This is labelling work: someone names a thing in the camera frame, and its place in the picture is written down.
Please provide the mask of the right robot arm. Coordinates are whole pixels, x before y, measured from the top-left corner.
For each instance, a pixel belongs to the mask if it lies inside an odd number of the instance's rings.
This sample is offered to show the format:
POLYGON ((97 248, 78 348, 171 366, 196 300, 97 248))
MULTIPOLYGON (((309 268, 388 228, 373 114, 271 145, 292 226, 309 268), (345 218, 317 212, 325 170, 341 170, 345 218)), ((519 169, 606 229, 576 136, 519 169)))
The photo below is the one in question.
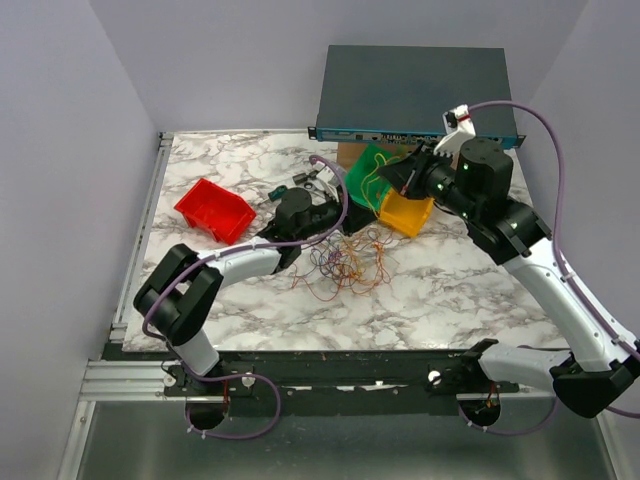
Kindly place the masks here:
POLYGON ((499 144, 475 138, 456 161, 422 144, 377 173, 402 197, 432 199, 461 218, 473 243, 533 296, 569 346, 546 351, 483 340, 465 354, 462 384, 474 392, 494 382, 531 386, 593 418, 638 378, 639 342, 569 272, 535 210, 510 195, 513 165, 499 144))

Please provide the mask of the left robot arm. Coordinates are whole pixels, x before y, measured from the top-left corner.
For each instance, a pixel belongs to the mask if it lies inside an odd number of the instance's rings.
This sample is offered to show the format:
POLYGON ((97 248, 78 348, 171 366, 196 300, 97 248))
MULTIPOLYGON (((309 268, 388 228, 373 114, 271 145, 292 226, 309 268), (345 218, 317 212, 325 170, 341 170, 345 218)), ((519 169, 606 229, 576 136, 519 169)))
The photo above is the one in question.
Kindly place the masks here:
POLYGON ((375 221, 374 211, 343 189, 320 204, 292 188, 280 198, 272 219, 249 241, 198 253, 177 244, 165 254, 133 300, 144 317, 143 332, 157 337, 188 369, 187 382, 201 395, 214 393, 222 380, 218 351, 204 323, 218 292, 238 282, 288 269, 302 247, 334 231, 352 235, 375 221))

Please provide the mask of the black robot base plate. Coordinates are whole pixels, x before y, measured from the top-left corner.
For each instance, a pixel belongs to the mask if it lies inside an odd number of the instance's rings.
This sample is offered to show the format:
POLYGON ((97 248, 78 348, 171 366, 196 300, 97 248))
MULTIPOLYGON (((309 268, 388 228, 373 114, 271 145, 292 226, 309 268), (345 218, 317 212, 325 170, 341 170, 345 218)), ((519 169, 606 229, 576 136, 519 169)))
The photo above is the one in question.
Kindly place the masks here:
POLYGON ((462 350, 223 351, 203 382, 168 352, 128 353, 119 344, 106 361, 149 366, 162 399, 184 400, 205 414, 232 417, 368 416, 426 413, 476 422, 495 419, 500 401, 522 385, 491 381, 462 350))

